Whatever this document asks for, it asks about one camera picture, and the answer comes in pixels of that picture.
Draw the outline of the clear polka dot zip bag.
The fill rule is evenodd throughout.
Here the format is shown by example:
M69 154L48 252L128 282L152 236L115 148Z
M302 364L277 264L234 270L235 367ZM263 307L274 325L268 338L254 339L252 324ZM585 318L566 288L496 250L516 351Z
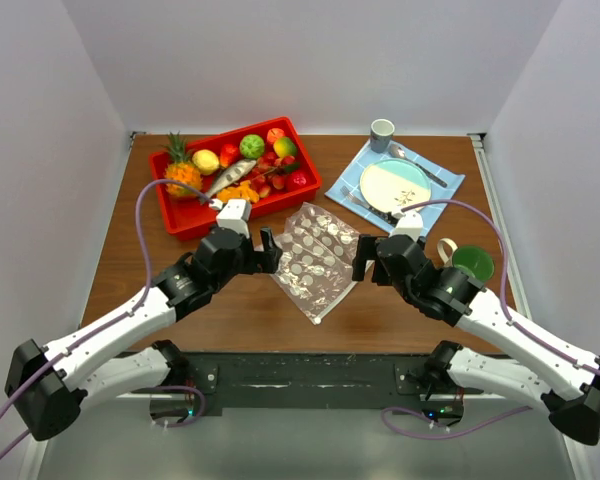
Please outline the clear polka dot zip bag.
M282 255L273 280L312 324L321 324L355 287L358 238L349 224L307 202L275 237Z

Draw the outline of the red lychee bunch toy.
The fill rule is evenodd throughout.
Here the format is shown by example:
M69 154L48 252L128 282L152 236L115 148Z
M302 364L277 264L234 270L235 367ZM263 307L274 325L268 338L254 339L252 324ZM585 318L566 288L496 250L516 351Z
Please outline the red lychee bunch toy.
M249 188L262 200L272 193L283 192L286 189L286 177L299 167L300 163L294 156L279 157L274 152L269 152L256 161L246 180Z

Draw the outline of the yellow green toy mango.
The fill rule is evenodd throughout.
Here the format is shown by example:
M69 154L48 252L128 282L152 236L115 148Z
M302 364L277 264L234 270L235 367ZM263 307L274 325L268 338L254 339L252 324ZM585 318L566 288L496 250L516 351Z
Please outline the yellow green toy mango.
M294 141L287 136L278 138L273 143L273 150L279 158L284 158L288 156L295 157L298 151Z

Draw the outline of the green custard apple toy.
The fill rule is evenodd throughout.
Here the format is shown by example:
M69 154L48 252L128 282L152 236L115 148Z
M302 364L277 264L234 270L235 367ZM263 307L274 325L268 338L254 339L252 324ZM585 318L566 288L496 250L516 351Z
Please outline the green custard apple toy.
M248 134L241 139L239 150L244 158L257 159L264 154L266 143L260 135Z

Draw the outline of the dark red toy apple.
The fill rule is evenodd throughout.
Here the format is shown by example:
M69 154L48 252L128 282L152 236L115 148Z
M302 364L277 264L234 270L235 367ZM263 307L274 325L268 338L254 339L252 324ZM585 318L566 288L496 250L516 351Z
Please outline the dark red toy apple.
M293 171L285 179L285 188L288 192L295 192L310 184L311 178L304 170Z

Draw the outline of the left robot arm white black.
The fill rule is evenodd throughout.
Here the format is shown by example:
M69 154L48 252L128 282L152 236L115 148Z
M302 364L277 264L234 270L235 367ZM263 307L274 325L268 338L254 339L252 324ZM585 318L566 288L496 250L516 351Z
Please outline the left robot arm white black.
M181 255L125 304L45 346L34 340L13 352L5 393L37 441L66 430L94 396L90 376L137 341L210 303L237 275L273 274L282 255L272 231L262 247L229 228L215 227L193 252Z

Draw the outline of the orange toy ginger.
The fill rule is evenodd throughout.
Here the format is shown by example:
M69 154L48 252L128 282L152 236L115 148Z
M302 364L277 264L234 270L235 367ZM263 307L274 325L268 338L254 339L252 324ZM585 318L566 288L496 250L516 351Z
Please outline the orange toy ginger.
M232 185L222 189L217 193L216 198L223 203L227 203L229 200L238 199L255 204L260 200L260 196L258 192L252 188L250 180L245 180L238 185Z

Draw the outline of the green floral mug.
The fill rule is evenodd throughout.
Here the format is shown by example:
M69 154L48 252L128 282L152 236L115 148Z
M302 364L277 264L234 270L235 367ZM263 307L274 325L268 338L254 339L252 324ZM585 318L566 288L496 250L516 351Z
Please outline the green floral mug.
M462 270L481 282L487 282L495 273L495 263L484 249L473 245L458 246L450 238L437 242L437 252L445 267Z

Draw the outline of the grey toy fish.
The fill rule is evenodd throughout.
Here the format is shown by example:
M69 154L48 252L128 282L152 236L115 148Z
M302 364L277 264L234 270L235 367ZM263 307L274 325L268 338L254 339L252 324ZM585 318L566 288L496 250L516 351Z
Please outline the grey toy fish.
M253 170L256 164L256 159L241 159L224 169L216 177L211 187L204 192L205 197L200 200L200 203L206 203L223 189L241 180Z

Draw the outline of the blue checked cloth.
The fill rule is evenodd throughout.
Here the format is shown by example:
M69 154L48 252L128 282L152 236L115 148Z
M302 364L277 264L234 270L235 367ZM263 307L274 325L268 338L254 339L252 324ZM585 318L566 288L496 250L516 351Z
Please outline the blue checked cloth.
M444 204L426 206L430 200L452 198L465 176L455 174L402 144L392 141L403 158L391 149L377 153L365 143L327 190L326 197L389 232L394 227L391 212L396 207L416 204L427 235L445 209Z

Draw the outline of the toy pineapple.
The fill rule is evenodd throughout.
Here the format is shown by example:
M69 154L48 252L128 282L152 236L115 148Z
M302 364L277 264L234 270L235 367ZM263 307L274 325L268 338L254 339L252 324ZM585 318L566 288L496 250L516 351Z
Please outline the toy pineapple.
M165 146L169 156L169 163L164 172L164 178L177 181L178 185L166 185L168 194L175 199L185 199L194 196L194 193L185 188L192 187L198 191L202 189L202 174L194 165L193 153L187 149L185 139L180 133L170 132L167 135L168 143Z

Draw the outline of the steel spoon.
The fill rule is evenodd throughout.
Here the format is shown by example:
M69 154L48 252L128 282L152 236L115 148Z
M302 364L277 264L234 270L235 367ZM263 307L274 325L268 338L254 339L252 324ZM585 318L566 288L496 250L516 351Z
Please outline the steel spoon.
M438 177L436 174L434 174L433 172L431 172L430 170L428 170L427 168L425 168L424 166L422 166L415 160L411 160L407 156L406 151L402 147L400 147L398 144L392 143L389 146L388 151L393 157L402 159L402 160L416 166L417 168L419 168L426 177L428 177L430 180L432 180L434 183L436 183L440 187L442 187L442 188L448 187L448 184L443 179Z

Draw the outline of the red orange toy apple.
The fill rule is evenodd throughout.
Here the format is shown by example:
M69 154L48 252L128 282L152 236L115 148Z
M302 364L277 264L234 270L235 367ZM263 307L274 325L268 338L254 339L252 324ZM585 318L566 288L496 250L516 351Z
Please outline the red orange toy apple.
M266 142L268 145L273 146L277 140L286 136L286 133L281 128L271 128L266 134Z

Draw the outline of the small grey blue cup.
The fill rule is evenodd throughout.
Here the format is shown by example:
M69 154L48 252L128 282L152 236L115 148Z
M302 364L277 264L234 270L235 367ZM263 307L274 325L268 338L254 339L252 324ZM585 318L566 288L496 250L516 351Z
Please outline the small grey blue cup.
M370 125L370 149L375 153L383 153L389 148L389 144L395 132L395 125L388 119L376 119Z

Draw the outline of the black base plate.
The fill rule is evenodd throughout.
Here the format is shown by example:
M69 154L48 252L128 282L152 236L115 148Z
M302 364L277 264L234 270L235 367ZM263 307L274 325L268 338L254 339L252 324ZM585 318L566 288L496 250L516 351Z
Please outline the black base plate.
M154 419L182 422L198 407L209 416L227 409L367 409L399 406L446 425L460 422L464 390L435 386L426 358L411 354L187 352L184 374L171 384L199 390L170 392L150 404Z

